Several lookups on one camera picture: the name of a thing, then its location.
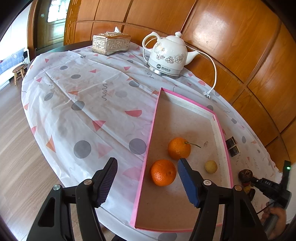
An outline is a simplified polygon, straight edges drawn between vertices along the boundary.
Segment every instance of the teapot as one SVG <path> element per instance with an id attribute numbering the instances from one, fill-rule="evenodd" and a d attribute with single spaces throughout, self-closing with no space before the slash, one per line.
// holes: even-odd
<path id="1" fill-rule="evenodd" d="M 155 36 L 157 42 L 153 48 L 149 49 L 146 48 L 145 42 L 151 36 Z M 164 73 L 170 77 L 178 77 L 184 65 L 189 64 L 199 54 L 197 51 L 187 52 L 181 36 L 181 32 L 176 32 L 175 36 L 170 35 L 165 38 L 161 38 L 156 32 L 147 35 L 142 41 L 143 48 L 150 52 L 149 66 L 147 65 L 147 67 L 152 67 L 150 69 L 160 75 Z"/>

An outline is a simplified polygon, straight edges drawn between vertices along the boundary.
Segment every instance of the blue plaid bedding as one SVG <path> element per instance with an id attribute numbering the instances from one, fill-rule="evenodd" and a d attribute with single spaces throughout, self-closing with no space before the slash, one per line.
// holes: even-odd
<path id="1" fill-rule="evenodd" d="M 0 60 L 0 74 L 24 61 L 24 48 Z"/>

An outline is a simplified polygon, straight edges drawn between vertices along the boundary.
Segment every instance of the kettle lid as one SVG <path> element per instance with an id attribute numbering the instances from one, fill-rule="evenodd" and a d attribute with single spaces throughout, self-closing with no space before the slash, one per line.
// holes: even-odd
<path id="1" fill-rule="evenodd" d="M 185 43 L 184 43 L 183 39 L 181 39 L 181 36 L 182 36 L 181 32 L 175 32 L 175 36 L 170 35 L 170 36 L 167 36 L 166 39 L 168 39 L 172 42 L 175 42 L 177 44 L 181 44 L 181 45 L 185 46 Z"/>

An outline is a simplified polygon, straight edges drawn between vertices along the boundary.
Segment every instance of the kettle spout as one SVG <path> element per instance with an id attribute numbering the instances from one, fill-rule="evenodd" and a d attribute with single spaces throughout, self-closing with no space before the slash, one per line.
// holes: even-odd
<path id="1" fill-rule="evenodd" d="M 197 51 L 188 52 L 187 58 L 185 61 L 185 65 L 189 64 L 193 60 L 193 58 L 198 54 L 199 54 L 199 52 L 197 52 Z"/>

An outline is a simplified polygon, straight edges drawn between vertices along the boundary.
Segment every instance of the white power cord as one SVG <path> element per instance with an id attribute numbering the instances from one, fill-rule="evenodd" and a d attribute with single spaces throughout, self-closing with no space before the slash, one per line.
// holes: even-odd
<path id="1" fill-rule="evenodd" d="M 150 42 L 151 42 L 152 40 L 154 40 L 154 39 L 157 39 L 157 38 L 153 38 L 153 39 L 149 40 L 149 41 L 145 44 L 145 47 L 147 46 L 148 43 L 150 43 Z M 200 54 L 205 55 L 206 58 L 208 58 L 208 59 L 212 62 L 213 66 L 214 66 L 214 70 L 215 70 L 215 80 L 214 80 L 213 87 L 212 87 L 209 91 L 205 91 L 205 92 L 203 93 L 203 95 L 204 95 L 206 98 L 209 99 L 209 98 L 210 98 L 210 93 L 212 92 L 212 90 L 213 90 L 214 87 L 216 86 L 216 82 L 217 82 L 217 69 L 216 69 L 216 65 L 215 65 L 213 59 L 212 59 L 208 54 L 206 54 L 206 53 L 204 53 L 204 52 L 202 52 L 202 51 L 199 51 L 199 50 L 193 49 L 193 48 L 191 48 L 191 47 L 188 46 L 188 45 L 185 45 L 185 46 L 186 46 L 187 48 L 193 50 L 193 51 L 197 51 L 197 52 L 199 52 Z M 145 62 L 147 63 L 148 60 L 146 60 L 146 58 L 145 58 L 145 49 L 144 49 L 144 48 L 143 48 L 143 58 L 144 58 Z"/>

